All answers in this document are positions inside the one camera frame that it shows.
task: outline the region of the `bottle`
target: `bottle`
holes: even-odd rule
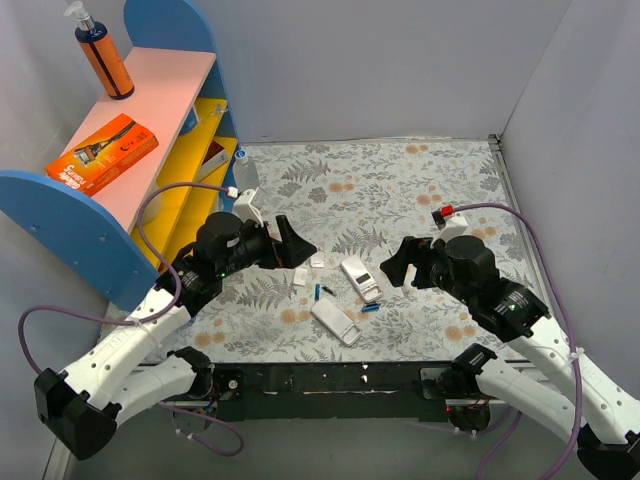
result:
[[[244,150],[238,150],[234,155],[233,177],[236,179],[238,191],[243,192],[248,189],[257,190],[260,186],[260,177],[256,162],[247,157]]]
[[[95,22],[82,2],[73,2],[64,14],[67,17],[70,15],[75,17],[78,23],[75,32],[76,40],[80,43],[107,94],[115,100],[129,97],[133,93],[133,82],[111,35],[107,32],[107,27],[100,22]]]

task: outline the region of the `white wall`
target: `white wall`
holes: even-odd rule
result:
[[[504,134],[581,343],[636,396],[640,0],[573,0]]]
[[[244,142],[501,133],[569,2],[195,0]]]
[[[63,0],[0,0],[0,168],[43,172],[98,96],[65,8]],[[0,477],[37,479],[53,435],[37,419],[18,317],[38,303],[102,314],[105,302],[1,212],[0,246]],[[90,347],[96,327],[34,314],[27,338],[41,366],[59,369]]]

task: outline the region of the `shelf board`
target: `shelf board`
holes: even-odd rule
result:
[[[193,102],[209,74],[215,54],[134,47],[124,61],[135,92],[124,100],[104,93],[64,149],[68,151],[120,113],[151,130],[158,146],[92,198],[127,232],[156,180]]]
[[[214,137],[214,139],[227,150],[229,158],[231,158],[238,144],[238,140],[231,137]],[[230,163],[231,162],[226,162],[224,165],[220,165],[206,176],[202,180],[202,183],[215,185],[217,187],[222,185]],[[216,190],[206,190],[204,188],[191,189],[183,213],[178,220],[178,225],[176,225],[169,245],[167,246],[167,260],[172,262],[182,247],[196,239],[196,232],[198,228],[204,224],[211,210],[213,210],[216,200],[218,199],[218,193]]]
[[[178,137],[175,141],[158,175],[158,186],[164,187],[170,183],[194,181],[226,106],[226,100],[196,99],[195,107],[200,119],[198,125],[191,132]],[[164,192],[162,194],[160,212],[156,218],[144,226],[144,231],[149,241],[163,254],[183,212],[190,190],[191,188],[182,187]],[[155,258],[142,242],[137,227],[132,230],[131,238],[133,238],[133,241],[142,250],[147,259],[155,267],[158,267],[160,261]]]

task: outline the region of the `soap dispenser bottle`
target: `soap dispenser bottle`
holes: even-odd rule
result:
[[[127,72],[118,49],[107,27],[93,20],[82,2],[73,2],[64,13],[73,15],[78,23],[76,40],[89,59],[107,94],[116,100],[122,100],[133,93],[133,82]]]

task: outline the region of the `floral tablecloth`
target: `floral tablecloth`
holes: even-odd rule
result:
[[[290,270],[252,267],[232,275],[195,322],[170,335],[148,362],[187,345],[214,362],[450,360],[473,342],[520,358],[447,294],[412,289],[405,296],[379,269],[404,236],[436,232],[432,210],[449,203],[506,202],[487,142],[269,145],[246,151],[258,165],[266,193],[262,214],[274,223],[274,236],[275,215],[286,214],[293,228],[324,252],[325,268],[307,265],[305,287],[292,285]],[[470,233],[495,252],[503,274],[531,285],[513,219],[497,210],[465,216]],[[377,312],[361,312],[361,301],[339,268],[353,254],[362,257],[384,290]],[[353,346],[343,346],[311,316],[316,283],[334,290],[337,297],[331,300],[362,328]]]

